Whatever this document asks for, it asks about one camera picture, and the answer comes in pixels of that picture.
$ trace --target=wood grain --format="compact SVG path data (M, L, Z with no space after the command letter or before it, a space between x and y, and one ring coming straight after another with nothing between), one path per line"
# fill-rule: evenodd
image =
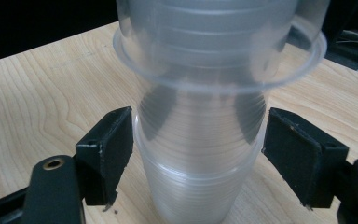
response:
M112 47L116 29L113 23L0 60L0 198L26 187L39 161L73 155L105 113L135 108L135 74ZM351 148L349 161L358 159L357 72L324 60L300 81L273 90L268 103L308 119ZM85 208L88 223L164 223L136 148L117 191L107 212ZM337 223L338 203L308 211L259 155L224 223Z

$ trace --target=transparent plastic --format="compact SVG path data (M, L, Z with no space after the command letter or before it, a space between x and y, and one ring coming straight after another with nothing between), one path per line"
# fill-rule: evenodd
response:
M135 142L171 223L225 217L261 149L269 90L324 56L327 5L117 0L114 47L139 79Z

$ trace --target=wooden table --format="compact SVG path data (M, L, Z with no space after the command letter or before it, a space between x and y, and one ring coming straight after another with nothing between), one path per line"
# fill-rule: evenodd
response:
M28 185L39 161L74 155L75 143L108 111L135 103L135 76L112 47L113 23L0 60L0 198ZM358 73L323 60L272 91L269 106L293 111L351 148L358 159ZM137 148L113 208L86 207L88 223L163 223ZM337 223L332 209L304 208L259 155L225 223Z

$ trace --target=stack of plastic cups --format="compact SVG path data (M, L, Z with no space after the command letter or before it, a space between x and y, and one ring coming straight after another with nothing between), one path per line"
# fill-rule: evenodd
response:
M117 6L114 45L139 75L134 136L156 208L171 223L218 223L261 148L268 89L323 57L322 49L311 51L321 48L314 44L320 24L305 35L306 66L274 79L301 8L297 0L118 0Z

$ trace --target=clear plastic cup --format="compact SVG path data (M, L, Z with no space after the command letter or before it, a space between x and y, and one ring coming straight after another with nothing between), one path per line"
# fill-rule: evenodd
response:
M324 56L326 3L117 0L114 47L140 83L135 142L171 223L225 217L261 149L269 90Z

